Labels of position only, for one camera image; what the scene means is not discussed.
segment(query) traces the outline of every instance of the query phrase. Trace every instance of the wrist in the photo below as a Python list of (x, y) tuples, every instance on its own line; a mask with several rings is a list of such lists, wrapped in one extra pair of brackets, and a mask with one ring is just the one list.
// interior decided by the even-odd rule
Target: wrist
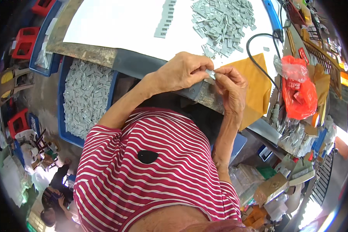
[(236, 130), (236, 133), (241, 126), (242, 114), (235, 113), (224, 113), (223, 123), (225, 124), (225, 128)]
[(156, 75), (157, 75), (157, 72), (148, 73), (139, 82), (139, 84), (142, 86), (142, 88), (146, 91), (146, 94), (147, 94), (148, 98), (152, 97), (153, 95), (162, 93), (162, 91), (159, 90), (159, 88), (157, 88), (156, 85), (155, 85), (156, 84), (156, 81), (155, 81), (155, 79), (156, 79), (155, 76)]

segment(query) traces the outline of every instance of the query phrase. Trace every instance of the hand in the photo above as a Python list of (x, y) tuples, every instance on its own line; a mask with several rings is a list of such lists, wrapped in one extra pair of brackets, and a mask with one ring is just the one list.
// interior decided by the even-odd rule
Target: hand
[(156, 72), (143, 78), (154, 94), (189, 88), (195, 83), (209, 78), (205, 69), (213, 70), (214, 64), (206, 56), (180, 52)]
[(64, 197), (64, 196), (60, 197), (60, 198), (58, 199), (59, 205), (60, 205), (60, 206), (63, 206), (63, 202), (64, 202), (64, 201), (65, 201), (65, 197)]
[(54, 191), (53, 191), (53, 192), (57, 193), (58, 195), (61, 195), (61, 193), (59, 192), (59, 190), (58, 190), (58, 189), (54, 189)]
[(247, 81), (232, 66), (220, 67), (214, 72), (218, 93), (223, 96), (224, 115), (242, 116), (246, 103)]

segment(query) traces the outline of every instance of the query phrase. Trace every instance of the blue tool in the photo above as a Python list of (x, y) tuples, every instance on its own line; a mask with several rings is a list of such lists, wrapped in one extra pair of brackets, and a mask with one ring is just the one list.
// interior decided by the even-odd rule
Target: blue tool
[(273, 4), (270, 0), (263, 0), (265, 8), (267, 9), (270, 22), (272, 24), (273, 29), (273, 35), (277, 34), (278, 39), (283, 43), (283, 29), (280, 23), (280, 20), (278, 19), (278, 15), (276, 11), (274, 10)]

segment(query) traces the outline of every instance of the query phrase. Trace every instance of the person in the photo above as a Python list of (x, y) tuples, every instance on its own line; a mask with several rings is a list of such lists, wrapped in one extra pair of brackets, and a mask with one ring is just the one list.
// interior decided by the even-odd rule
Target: person
[(210, 58), (176, 54), (122, 96), (89, 132), (74, 186), (85, 231), (253, 231), (241, 223), (228, 174), (247, 82), (216, 73), (224, 117), (211, 151), (204, 133), (170, 109), (140, 107), (153, 95), (209, 78)]
[(56, 201), (53, 201), (50, 207), (44, 208), (44, 210), (40, 213), (40, 218), (46, 226), (52, 227), (55, 224), (58, 226), (66, 223), (67, 220), (72, 220), (72, 213), (67, 210), (64, 203), (65, 197), (62, 196)]
[(63, 185), (63, 178), (71, 163), (69, 158), (65, 159), (64, 165), (58, 168), (49, 186), (43, 192), (42, 205), (44, 210), (40, 213), (40, 218), (46, 226), (52, 227), (56, 222), (62, 224), (72, 218), (67, 206), (73, 201), (73, 192)]

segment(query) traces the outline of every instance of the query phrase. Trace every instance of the black metal grate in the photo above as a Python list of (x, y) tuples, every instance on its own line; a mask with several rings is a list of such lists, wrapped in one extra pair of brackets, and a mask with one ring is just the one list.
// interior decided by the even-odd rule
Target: black metal grate
[(310, 199), (322, 206), (325, 200), (327, 189), (329, 187), (332, 165), (334, 163), (335, 146), (331, 152), (327, 155), (323, 164), (320, 166), (317, 172), (317, 179)]

